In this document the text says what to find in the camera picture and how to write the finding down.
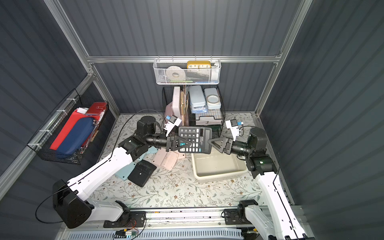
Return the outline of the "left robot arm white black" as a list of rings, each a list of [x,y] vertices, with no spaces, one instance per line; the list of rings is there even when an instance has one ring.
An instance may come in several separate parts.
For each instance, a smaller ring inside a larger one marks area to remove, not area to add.
[[[135,133],[122,141],[113,152],[97,164],[70,179],[59,180],[53,185],[53,207],[69,229],[86,222],[105,221],[106,227],[125,227],[132,219],[129,207],[121,201],[107,203],[90,201],[89,197],[102,183],[122,168],[144,155],[150,147],[176,151],[179,143],[186,143],[173,133],[182,120],[176,116],[167,118],[164,134],[156,134],[156,119],[144,116],[137,122]]]

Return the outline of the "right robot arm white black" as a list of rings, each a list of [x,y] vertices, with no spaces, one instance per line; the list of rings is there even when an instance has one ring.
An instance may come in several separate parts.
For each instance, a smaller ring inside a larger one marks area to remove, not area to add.
[[[253,127],[246,142],[221,137],[208,140],[220,153],[245,157],[246,166],[265,194],[271,218],[268,219],[257,201],[246,200],[238,204],[238,216],[251,223],[264,240],[307,240],[304,228],[295,216],[279,179],[279,168],[267,155],[265,130]]]

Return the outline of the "pink calculator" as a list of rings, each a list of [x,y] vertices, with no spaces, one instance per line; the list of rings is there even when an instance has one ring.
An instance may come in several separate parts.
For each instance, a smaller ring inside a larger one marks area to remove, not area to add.
[[[167,152],[165,149],[160,149],[157,151],[154,158],[151,160],[151,163],[156,167],[161,167],[168,171],[171,171],[175,166],[178,158],[179,154],[177,152]]]
[[[186,154],[178,153],[178,160],[185,159],[185,158],[186,158]]]

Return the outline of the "black calculator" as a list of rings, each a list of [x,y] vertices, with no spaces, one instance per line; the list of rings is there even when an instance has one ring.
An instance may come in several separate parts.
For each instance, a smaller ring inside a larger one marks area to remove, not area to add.
[[[184,153],[191,154],[210,154],[212,147],[208,143],[212,139],[212,129],[206,127],[180,127],[178,136],[190,139],[191,144]]]
[[[128,180],[143,188],[156,169],[157,167],[155,165],[142,160],[136,164],[135,168],[128,176]]]

